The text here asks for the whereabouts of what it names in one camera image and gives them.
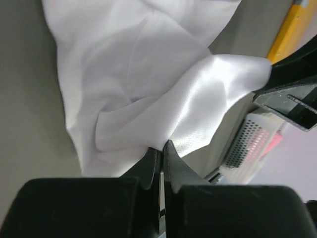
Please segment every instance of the satin fabric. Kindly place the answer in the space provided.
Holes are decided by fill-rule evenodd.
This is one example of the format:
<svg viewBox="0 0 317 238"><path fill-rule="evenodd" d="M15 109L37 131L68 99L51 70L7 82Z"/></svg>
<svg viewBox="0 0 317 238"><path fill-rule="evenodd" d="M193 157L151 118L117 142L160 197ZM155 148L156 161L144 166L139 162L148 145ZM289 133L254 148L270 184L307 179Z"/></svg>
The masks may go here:
<svg viewBox="0 0 317 238"><path fill-rule="evenodd" d="M226 111L265 85L268 60L208 50L239 2L43 0L84 176L120 176L168 139L181 157L208 145Z"/></svg>

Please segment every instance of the fabric fold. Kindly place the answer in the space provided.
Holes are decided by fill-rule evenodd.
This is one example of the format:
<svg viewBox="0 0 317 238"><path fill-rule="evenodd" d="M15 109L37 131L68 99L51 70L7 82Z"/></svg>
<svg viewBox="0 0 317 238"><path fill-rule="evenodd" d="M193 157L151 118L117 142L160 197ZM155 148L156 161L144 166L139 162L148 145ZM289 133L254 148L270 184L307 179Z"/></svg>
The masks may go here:
<svg viewBox="0 0 317 238"><path fill-rule="evenodd" d="M43 0L83 175L120 176L168 139L180 156L208 145L227 110L265 85L268 60L207 48L239 2Z"/></svg>

